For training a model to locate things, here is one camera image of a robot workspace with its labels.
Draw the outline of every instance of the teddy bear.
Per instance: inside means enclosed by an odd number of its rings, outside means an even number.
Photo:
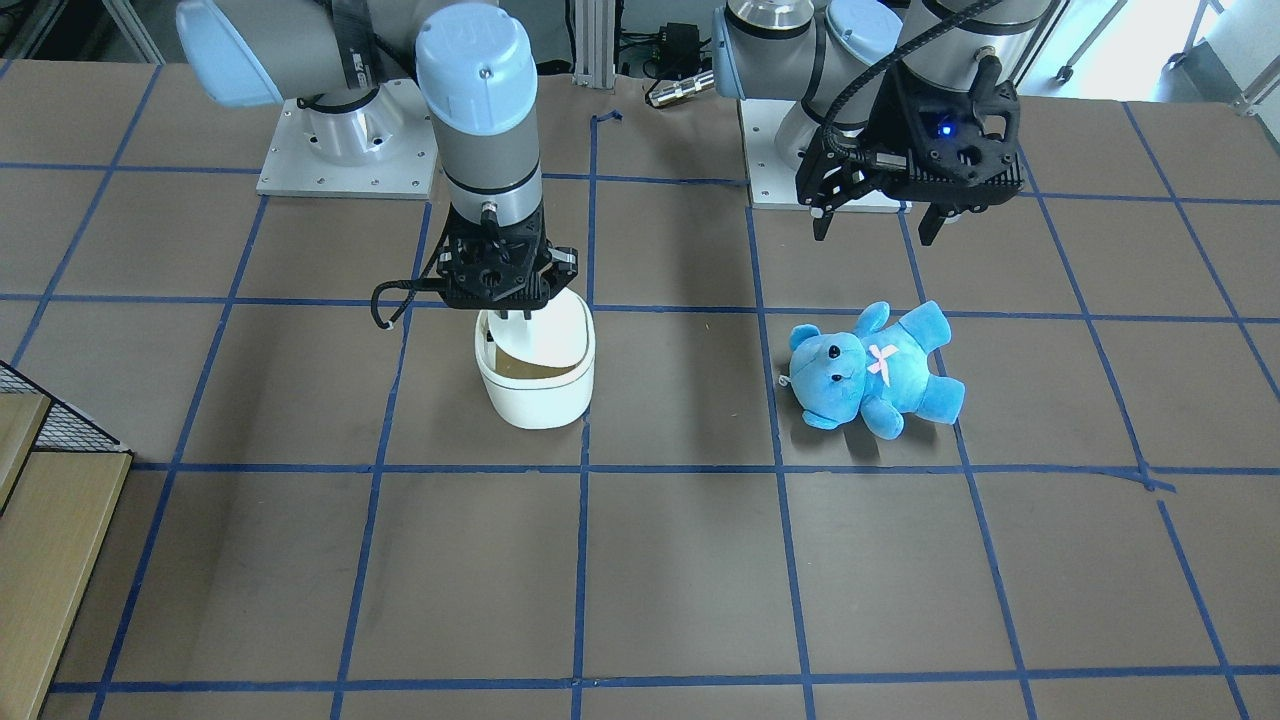
[[[888,328],[888,302],[863,310],[852,333],[822,334],[815,325],[791,331],[790,386],[804,421],[832,430],[859,413],[876,436],[902,433],[902,414],[952,424],[964,405],[957,379],[929,372],[928,356],[951,341],[951,324],[932,300]]]

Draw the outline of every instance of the white container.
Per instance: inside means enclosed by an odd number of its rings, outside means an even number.
[[[517,428],[567,425],[591,402],[595,324],[586,302],[571,290],[534,311],[531,320],[520,313],[508,320],[492,310],[480,313],[475,348],[494,410]]]

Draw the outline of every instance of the metal base plate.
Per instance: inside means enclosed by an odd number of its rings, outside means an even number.
[[[435,132],[422,94],[412,81],[383,86],[404,113],[404,127],[380,150],[376,163],[346,167],[320,158],[311,150],[303,110],[289,100],[271,137],[271,150],[257,178],[259,195],[292,197],[383,197],[426,200],[435,177]]]
[[[760,209],[808,210],[796,202],[796,173],[778,156],[773,136],[782,118],[795,102],[791,100],[742,100],[742,145],[746,172],[751,179],[751,205]],[[897,213],[904,206],[881,192],[847,202],[840,213]]]

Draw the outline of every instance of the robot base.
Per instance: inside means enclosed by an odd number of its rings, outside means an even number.
[[[742,100],[742,145],[751,179],[751,206],[774,210],[808,210],[796,202],[796,170],[778,155],[773,142],[791,106],[791,100]],[[897,213],[902,204],[872,192],[840,208],[840,213]]]
[[[259,195],[426,200],[435,177],[435,132],[408,79],[381,86],[357,110],[324,114],[284,104],[257,178]],[[380,128],[369,137],[370,128]],[[324,136],[324,145],[312,138]],[[328,151],[317,151],[317,145]]]

